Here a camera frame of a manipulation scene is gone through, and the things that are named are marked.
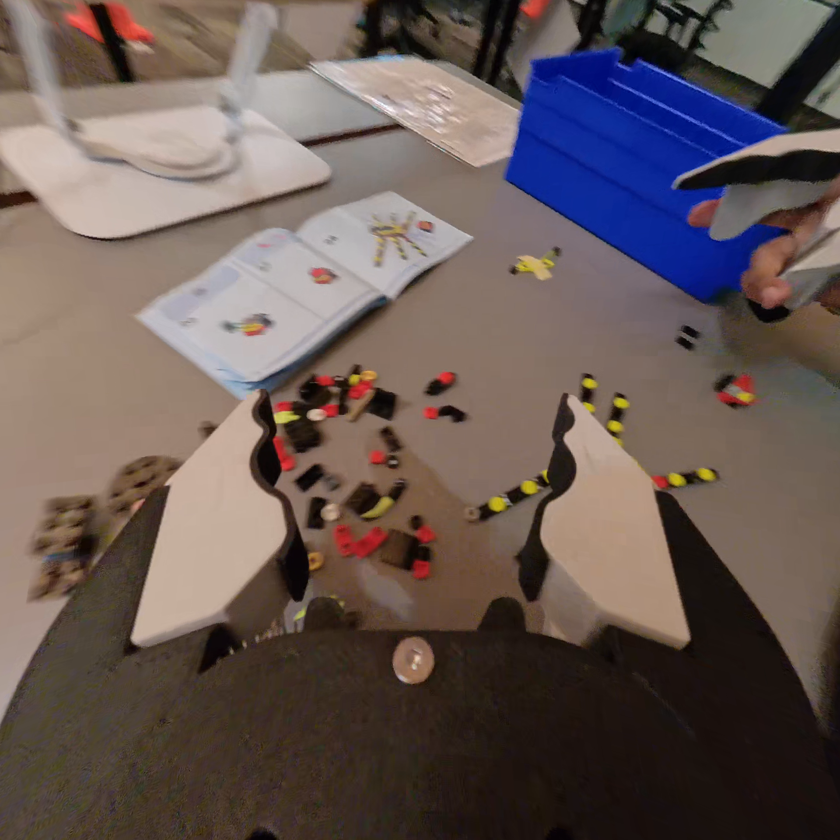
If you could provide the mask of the black yellow lego spider model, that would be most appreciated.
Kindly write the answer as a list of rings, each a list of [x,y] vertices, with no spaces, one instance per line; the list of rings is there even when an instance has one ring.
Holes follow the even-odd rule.
[[[594,399],[597,388],[598,382],[594,376],[591,374],[582,375],[579,401],[583,408],[591,414],[595,412]],[[604,425],[606,432],[621,448],[624,448],[623,419],[628,407],[629,401],[626,396],[620,392],[615,392],[612,398],[611,412]],[[650,474],[648,477],[658,490],[675,490],[681,487],[712,484],[718,482],[721,478],[720,473],[711,468],[698,468],[682,473],[670,472],[663,475]],[[526,479],[519,485],[489,498],[477,507],[467,507],[465,509],[465,519],[468,522],[486,521],[549,487],[548,471],[545,469],[535,477]]]

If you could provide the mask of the white metal stand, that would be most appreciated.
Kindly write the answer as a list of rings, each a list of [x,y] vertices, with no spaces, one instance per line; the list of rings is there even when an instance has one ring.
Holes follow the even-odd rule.
[[[2,163],[64,228],[131,238],[326,183],[329,165],[249,109],[279,12],[247,3],[213,106],[73,120],[30,2],[8,2],[40,122],[2,131]]]

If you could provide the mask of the nested blue plastic bins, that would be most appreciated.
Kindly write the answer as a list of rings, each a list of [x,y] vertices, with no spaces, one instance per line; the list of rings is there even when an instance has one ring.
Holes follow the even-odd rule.
[[[672,183],[784,128],[618,48],[536,59],[509,183],[702,302],[735,291],[776,231],[715,241],[688,225],[720,190]]]

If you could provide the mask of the black lego bracket assembly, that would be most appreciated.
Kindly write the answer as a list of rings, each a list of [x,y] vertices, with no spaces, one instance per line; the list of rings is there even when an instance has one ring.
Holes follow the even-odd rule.
[[[68,595],[87,578],[98,542],[97,504],[86,495],[45,502],[30,542],[35,571],[28,602]]]

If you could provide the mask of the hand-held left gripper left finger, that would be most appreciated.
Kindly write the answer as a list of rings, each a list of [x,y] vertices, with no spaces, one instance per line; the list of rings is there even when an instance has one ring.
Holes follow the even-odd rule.
[[[276,435],[269,394],[253,392],[167,481],[133,645],[218,625],[246,641],[304,600],[308,551],[278,487]]]

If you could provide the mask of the pile of lego pieces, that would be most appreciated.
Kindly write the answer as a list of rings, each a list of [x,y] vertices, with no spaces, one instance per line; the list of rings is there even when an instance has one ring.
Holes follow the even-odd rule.
[[[332,546],[343,559],[378,556],[381,562],[425,581],[432,574],[435,531],[417,514],[409,518],[406,529],[381,525],[406,494],[405,477],[394,476],[383,490],[365,479],[347,487],[343,477],[323,463],[302,468],[297,462],[298,456],[324,445],[322,425],[328,421],[356,422],[370,415],[385,425],[376,431],[367,465],[399,470],[403,443],[392,425],[397,402],[394,392],[377,384],[377,373],[359,365],[346,375],[313,374],[299,386],[296,399],[273,405],[278,427],[274,446],[280,467],[292,474],[291,484],[306,498],[306,531],[330,532]]]

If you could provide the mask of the black round lego plate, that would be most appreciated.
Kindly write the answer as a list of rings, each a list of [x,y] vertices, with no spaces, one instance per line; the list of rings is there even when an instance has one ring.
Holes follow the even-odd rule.
[[[127,518],[135,504],[163,487],[182,463],[179,458],[168,455],[147,455],[121,467],[104,496],[108,515],[116,519]]]

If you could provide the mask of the lego instruction booklet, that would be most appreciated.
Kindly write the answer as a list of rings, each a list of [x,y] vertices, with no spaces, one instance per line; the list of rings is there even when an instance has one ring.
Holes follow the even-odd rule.
[[[272,391],[473,237],[394,192],[253,234],[137,314],[239,400]]]

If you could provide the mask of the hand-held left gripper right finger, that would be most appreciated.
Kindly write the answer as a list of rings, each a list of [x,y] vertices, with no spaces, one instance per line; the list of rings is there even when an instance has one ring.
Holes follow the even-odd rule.
[[[676,650],[690,629],[655,487],[574,395],[551,433],[549,492],[518,553],[542,635],[586,647],[608,627]]]

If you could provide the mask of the person's right hand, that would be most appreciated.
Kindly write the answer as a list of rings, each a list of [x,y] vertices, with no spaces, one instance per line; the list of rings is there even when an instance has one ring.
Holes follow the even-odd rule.
[[[764,309],[786,307],[791,288],[781,275],[811,242],[836,200],[834,195],[826,194],[815,203],[776,211],[760,220],[784,233],[753,253],[741,280],[747,299]]]

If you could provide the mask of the clear plastic bag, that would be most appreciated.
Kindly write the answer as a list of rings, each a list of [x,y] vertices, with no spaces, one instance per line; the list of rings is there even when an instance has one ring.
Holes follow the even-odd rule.
[[[519,110],[433,62],[382,56],[315,61],[311,70],[468,165],[511,157]]]

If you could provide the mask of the small red yellow lego assembly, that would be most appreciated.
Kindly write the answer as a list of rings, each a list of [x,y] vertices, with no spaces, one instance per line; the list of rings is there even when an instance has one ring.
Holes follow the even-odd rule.
[[[713,390],[720,403],[733,408],[748,407],[757,400],[750,374],[725,374],[715,382]]]

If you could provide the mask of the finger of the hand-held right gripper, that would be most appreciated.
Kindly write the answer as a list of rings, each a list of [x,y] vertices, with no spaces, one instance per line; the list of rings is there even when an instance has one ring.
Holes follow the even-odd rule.
[[[839,174],[839,129],[783,133],[679,175],[673,189],[695,191],[772,182],[831,182]]]

